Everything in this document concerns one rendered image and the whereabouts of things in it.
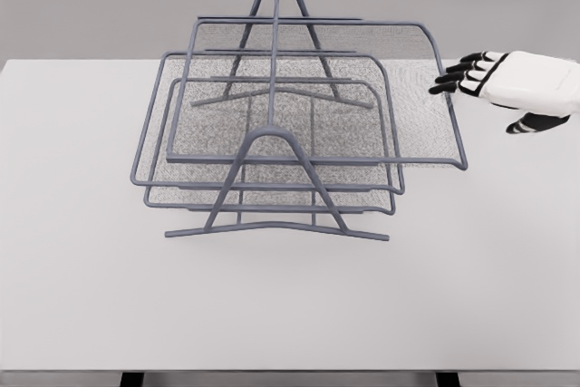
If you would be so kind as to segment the wide grey mesh tray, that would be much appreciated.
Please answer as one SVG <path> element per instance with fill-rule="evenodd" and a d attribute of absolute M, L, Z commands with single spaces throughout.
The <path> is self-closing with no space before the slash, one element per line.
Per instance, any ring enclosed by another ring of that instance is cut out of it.
<path fill-rule="evenodd" d="M 192 30 L 187 56 L 197 53 L 234 55 L 246 25 L 199 19 Z M 246 41 L 246 55 L 265 57 L 271 50 L 273 17 L 258 17 Z M 441 60 L 428 29 L 416 22 L 282 17 L 276 62 L 290 57 L 315 60 L 331 71 L 331 57 L 349 61 L 352 73 L 370 79 L 380 71 L 391 105 L 394 135 L 402 166 L 467 166 L 450 98 L 430 95 Z"/>

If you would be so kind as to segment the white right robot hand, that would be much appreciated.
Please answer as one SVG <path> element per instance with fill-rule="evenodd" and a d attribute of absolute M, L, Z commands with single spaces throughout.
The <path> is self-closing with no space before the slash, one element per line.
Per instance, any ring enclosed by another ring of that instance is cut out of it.
<path fill-rule="evenodd" d="M 431 95 L 443 92 L 524 112 L 506 127 L 508 134 L 548 131 L 580 113 L 580 63 L 525 51 L 471 53 L 429 88 Z"/>

